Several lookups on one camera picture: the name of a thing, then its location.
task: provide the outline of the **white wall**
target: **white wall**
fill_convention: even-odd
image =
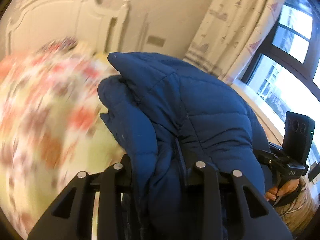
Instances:
[[[0,59],[4,57],[4,34],[9,17],[19,17],[28,0],[13,0],[0,20]],[[131,0],[123,52],[159,52],[183,58],[212,0]],[[118,9],[123,0],[103,0],[102,6]],[[146,44],[149,35],[165,39],[163,47]]]

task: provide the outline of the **metal pin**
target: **metal pin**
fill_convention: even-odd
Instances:
[[[205,167],[205,162],[202,162],[202,161],[198,161],[198,162],[196,162],[196,166],[198,167],[198,168],[204,168]]]
[[[121,170],[123,168],[123,165],[122,163],[116,163],[115,165],[113,165],[113,168],[115,170]]]
[[[239,178],[239,177],[242,176],[242,172],[239,171],[239,170],[234,170],[234,171],[232,172],[232,174],[233,174],[233,176],[235,176],[235,177],[237,177],[237,178]]]
[[[87,173],[85,172],[85,171],[80,171],[79,173],[78,173],[78,178],[79,179],[83,179],[83,178],[85,178],[87,176]]]

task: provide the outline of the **camera lens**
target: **camera lens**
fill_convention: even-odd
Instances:
[[[304,123],[302,123],[302,124],[300,125],[300,132],[301,132],[302,134],[304,134],[304,133],[306,132],[306,129],[307,129],[306,125],[305,125]]]
[[[285,121],[285,128],[290,128],[291,126],[291,119],[290,118],[287,118],[287,120]]]
[[[299,122],[298,122],[298,120],[294,120],[292,122],[292,130],[294,130],[296,132],[298,130],[298,128],[299,128]]]

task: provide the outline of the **black camera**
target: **black camera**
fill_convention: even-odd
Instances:
[[[284,181],[304,176],[311,149],[315,121],[310,117],[293,112],[286,113],[285,133],[282,147],[269,143],[270,152],[253,150],[257,160],[280,172]]]

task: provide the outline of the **floral blanket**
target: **floral blanket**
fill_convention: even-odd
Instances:
[[[79,171],[101,172],[124,154],[99,117],[107,109],[97,86],[118,73],[99,57],[37,53],[0,62],[0,206],[24,239]]]

